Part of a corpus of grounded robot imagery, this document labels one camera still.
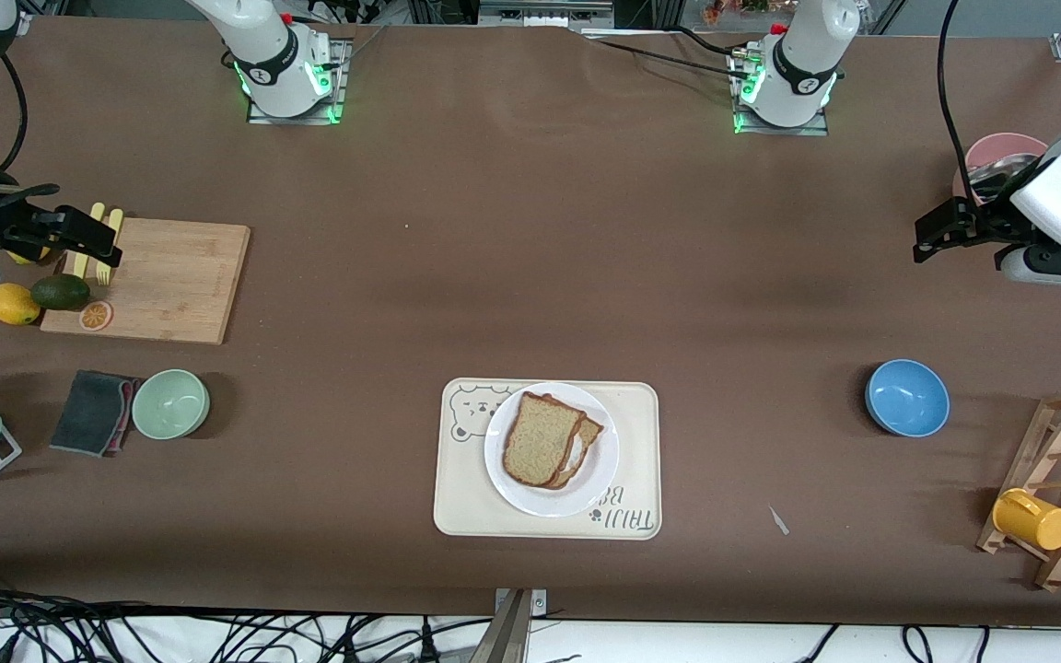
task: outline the mint green bowl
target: mint green bowl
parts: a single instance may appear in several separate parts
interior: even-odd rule
[[[189,436],[207,418],[211,396],[203,381],[172,368],[149,379],[134,396],[134,424],[153,440]]]

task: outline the brown table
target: brown table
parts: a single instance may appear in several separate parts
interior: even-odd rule
[[[12,47],[31,104],[14,173],[254,233],[223,346],[0,325],[25,447],[0,477],[0,576],[207,607],[486,612],[527,585],[572,617],[1061,625],[1026,555],[973,549],[1036,399],[1061,394],[1061,289],[1006,281],[991,248],[911,263],[954,164],[935,50],[858,38],[829,138],[792,139],[733,135],[713,74],[563,30],[400,27],[354,60],[345,124],[298,129],[244,124],[209,24],[40,18]],[[966,142],[1060,134],[1045,41],[949,52]],[[0,71],[0,155],[16,112]],[[952,391],[930,439],[863,413],[897,356]],[[195,439],[46,448],[75,369],[169,366],[213,390]],[[458,377],[656,387],[658,537],[439,534]]]

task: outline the white paper scrap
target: white paper scrap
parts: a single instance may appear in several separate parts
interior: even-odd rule
[[[778,526],[780,528],[780,531],[784,533],[784,536],[787,537],[788,526],[784,524],[783,520],[780,520],[780,517],[778,516],[778,513],[776,513],[776,509],[771,508],[771,504],[767,505],[767,509],[771,511],[771,520],[776,521],[776,526]]]

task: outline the toast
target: toast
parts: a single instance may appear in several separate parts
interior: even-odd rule
[[[502,467],[515,482],[559,490],[580,470],[603,431],[587,413],[552,395],[522,395],[506,434]]]
[[[506,474],[526,486],[542,487],[555,482],[586,419],[581,409],[543,396],[523,394],[502,450]]]

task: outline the plate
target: plate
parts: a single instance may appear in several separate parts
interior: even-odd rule
[[[515,482],[502,467],[502,451],[506,447],[506,433],[509,433],[514,419],[519,414],[519,402],[522,395],[553,395],[556,399],[570,406],[581,409],[589,419],[604,425],[604,431],[589,448],[589,455],[574,477],[563,488],[557,491],[551,488],[536,488]],[[616,436],[616,424],[611,420],[608,411],[595,396],[587,394],[580,387],[564,385],[562,382],[540,382],[538,385],[523,387],[514,391],[502,402],[498,412],[489,420],[485,429],[485,471],[490,483],[498,492],[519,511],[532,516],[562,518],[574,516],[589,508],[602,499],[611,481],[616,475],[616,465],[620,463],[620,440]]]

